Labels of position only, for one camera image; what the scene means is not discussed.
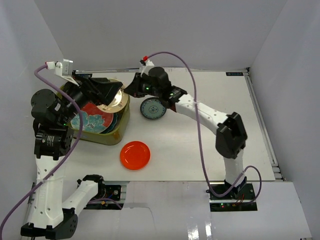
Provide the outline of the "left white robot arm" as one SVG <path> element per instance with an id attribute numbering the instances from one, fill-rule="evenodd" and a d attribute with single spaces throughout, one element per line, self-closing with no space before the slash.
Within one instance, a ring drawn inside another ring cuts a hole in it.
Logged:
<path id="1" fill-rule="evenodd" d="M 88 103 L 110 104 L 121 88 L 119 81 L 77 76 L 75 83 L 67 82 L 64 89 L 41 89 L 32 96 L 37 180 L 31 213 L 20 230 L 22 236 L 69 239 L 76 232 L 81 211 L 90 201 L 105 196 L 104 178 L 91 174 L 78 181 L 67 200 L 62 199 L 65 162 L 75 148 L 69 122 Z"/>

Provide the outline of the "cream floral plate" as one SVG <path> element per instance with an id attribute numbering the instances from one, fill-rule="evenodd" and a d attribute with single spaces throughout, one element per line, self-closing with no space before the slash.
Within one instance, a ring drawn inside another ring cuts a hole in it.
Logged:
<path id="1" fill-rule="evenodd" d="M 128 99 L 128 95 L 124 93 L 123 89 L 120 89 L 109 105 L 102 104 L 98 105 L 97 108 L 105 113 L 117 113 L 126 106 Z"/>

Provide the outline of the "teal scalloped plate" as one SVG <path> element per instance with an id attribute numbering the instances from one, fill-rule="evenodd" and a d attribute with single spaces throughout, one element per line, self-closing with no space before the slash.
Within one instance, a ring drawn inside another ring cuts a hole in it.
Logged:
<path id="1" fill-rule="evenodd" d="M 117 126 L 118 124 L 118 120 L 119 120 L 119 113 L 114 113 L 113 114 L 113 120 L 111 122 L 111 124 L 104 130 L 101 132 L 101 134 L 109 134 L 111 133 Z"/>

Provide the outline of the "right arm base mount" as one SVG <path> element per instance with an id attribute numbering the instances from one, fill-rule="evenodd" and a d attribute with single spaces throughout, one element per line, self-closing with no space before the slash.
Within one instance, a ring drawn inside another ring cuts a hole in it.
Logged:
<path id="1" fill-rule="evenodd" d="M 227 213 L 227 212 L 256 212 L 258 210 L 254 187 L 251 183 L 247 183 L 239 193 L 229 192 L 223 197 L 217 197 L 206 190 L 209 194 L 209 207 L 211 213 Z"/>

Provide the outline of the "orange plate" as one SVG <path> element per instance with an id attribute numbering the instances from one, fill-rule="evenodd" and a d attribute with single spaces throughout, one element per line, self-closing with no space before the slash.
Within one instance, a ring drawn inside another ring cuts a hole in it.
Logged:
<path id="1" fill-rule="evenodd" d="M 144 168 L 151 159 L 149 147 L 141 141 L 131 141 L 123 146 L 119 154 L 121 164 L 128 170 Z"/>

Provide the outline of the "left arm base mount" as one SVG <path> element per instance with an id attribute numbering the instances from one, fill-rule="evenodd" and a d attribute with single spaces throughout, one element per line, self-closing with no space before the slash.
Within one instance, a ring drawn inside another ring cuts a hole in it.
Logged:
<path id="1" fill-rule="evenodd" d="M 85 210 L 121 210 L 123 203 L 121 203 L 121 185 L 105 185 L 105 193 L 102 196 L 103 199 L 110 200 L 99 200 L 88 204 Z"/>

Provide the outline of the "teal and red floral plate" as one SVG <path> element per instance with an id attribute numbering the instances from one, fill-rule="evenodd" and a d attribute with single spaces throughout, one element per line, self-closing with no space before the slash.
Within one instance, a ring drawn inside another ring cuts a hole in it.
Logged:
<path id="1" fill-rule="evenodd" d="M 95 104 L 88 103 L 81 109 L 84 132 L 100 134 L 105 131 L 114 119 L 113 113 L 100 110 Z"/>

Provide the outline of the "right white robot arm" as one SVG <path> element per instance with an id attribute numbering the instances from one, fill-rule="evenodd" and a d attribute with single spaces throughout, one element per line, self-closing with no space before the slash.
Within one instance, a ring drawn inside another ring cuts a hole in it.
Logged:
<path id="1" fill-rule="evenodd" d="M 226 188 L 225 192 L 217 193 L 209 186 L 210 192 L 217 198 L 227 195 L 233 200 L 243 195 L 247 182 L 243 154 L 248 135 L 238 113 L 227 114 L 198 102 L 196 95 L 172 85 L 162 67 L 152 67 L 148 73 L 136 73 L 124 92 L 134 98 L 156 97 L 165 108 L 190 117 L 198 127 L 209 129 L 215 135 L 215 148 L 224 160 Z"/>

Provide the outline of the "small blue patterned dish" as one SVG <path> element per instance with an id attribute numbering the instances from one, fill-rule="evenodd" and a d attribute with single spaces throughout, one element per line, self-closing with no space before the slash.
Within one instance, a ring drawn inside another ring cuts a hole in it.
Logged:
<path id="1" fill-rule="evenodd" d="M 148 120 L 158 120 L 167 112 L 167 109 L 162 105 L 157 97 L 149 97 L 140 105 L 140 113 Z"/>

